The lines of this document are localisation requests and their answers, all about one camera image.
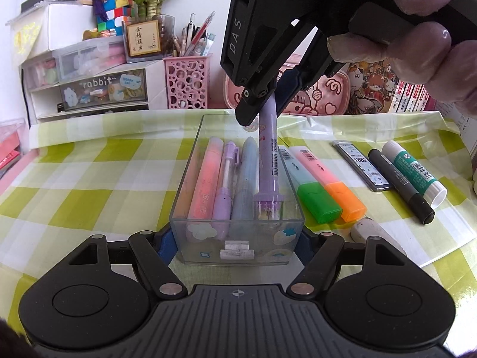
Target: round black pad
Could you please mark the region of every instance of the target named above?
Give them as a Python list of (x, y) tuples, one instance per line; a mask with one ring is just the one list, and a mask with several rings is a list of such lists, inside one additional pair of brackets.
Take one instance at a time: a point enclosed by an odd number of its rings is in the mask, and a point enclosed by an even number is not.
[(53, 298), (53, 306), (69, 317), (87, 317), (106, 307), (108, 299), (103, 288), (83, 284), (63, 288)]
[(366, 294), (366, 301), (374, 310), (392, 317), (411, 315), (421, 308), (422, 304), (416, 291), (395, 284), (370, 289)]
[(412, 350), (443, 342), (454, 321), (452, 298), (413, 268), (381, 265), (348, 276), (331, 287), (325, 310), (338, 330), (367, 346)]
[(33, 342), (64, 350), (114, 343), (137, 330), (148, 313), (146, 290), (111, 270), (103, 236), (90, 237), (56, 264), (18, 306)]

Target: green checkered tablecloth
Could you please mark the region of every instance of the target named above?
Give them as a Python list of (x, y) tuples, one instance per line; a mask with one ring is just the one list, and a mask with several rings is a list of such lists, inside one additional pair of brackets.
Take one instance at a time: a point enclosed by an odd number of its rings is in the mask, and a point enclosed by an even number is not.
[[(163, 227), (206, 113), (233, 111), (125, 112), (34, 125), (30, 148), (39, 156), (0, 195), (0, 317), (21, 331), (21, 295), (93, 233), (124, 240)], [(289, 146), (309, 146), (366, 204), (367, 215), (452, 294), (457, 318), (449, 347), (457, 353), (475, 347), (477, 329), (469, 322), (477, 318), (477, 196), (457, 127), (438, 112), (281, 116), (278, 136)], [(364, 153), (398, 141), (448, 189), (432, 224), (420, 225), (394, 191), (371, 192), (331, 146), (335, 139), (350, 140)], [(349, 224), (318, 225), (304, 212), (312, 230), (348, 235)], [(276, 274), (274, 268), (282, 267), (246, 268), (242, 275)], [(171, 269), (188, 287), (243, 283), (237, 280), (243, 267), (185, 266), (175, 259)]]

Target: metal screw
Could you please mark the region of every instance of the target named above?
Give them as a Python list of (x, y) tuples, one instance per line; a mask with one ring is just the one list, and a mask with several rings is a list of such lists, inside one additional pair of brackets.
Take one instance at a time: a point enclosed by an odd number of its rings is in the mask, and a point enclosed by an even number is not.
[(159, 287), (162, 294), (175, 295), (182, 292), (182, 286), (177, 283), (166, 283)]
[(297, 283), (292, 285), (292, 292), (294, 294), (300, 295), (309, 295), (312, 294), (315, 288), (311, 284), (308, 283)]

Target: black marker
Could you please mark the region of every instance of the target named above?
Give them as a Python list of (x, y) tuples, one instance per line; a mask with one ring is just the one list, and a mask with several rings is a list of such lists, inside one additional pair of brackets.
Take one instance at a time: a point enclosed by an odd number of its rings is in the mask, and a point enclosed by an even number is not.
[(368, 153), (369, 161), (394, 186), (422, 224), (431, 223), (435, 212), (409, 180), (377, 149)]

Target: blue pen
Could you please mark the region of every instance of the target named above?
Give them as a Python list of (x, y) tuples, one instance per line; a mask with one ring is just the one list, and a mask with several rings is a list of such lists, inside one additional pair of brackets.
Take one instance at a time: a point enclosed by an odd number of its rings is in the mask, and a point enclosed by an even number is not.
[(257, 182), (257, 143), (249, 137), (242, 148), (242, 163), (238, 172), (237, 185), (232, 206), (233, 220), (254, 218), (253, 195)]

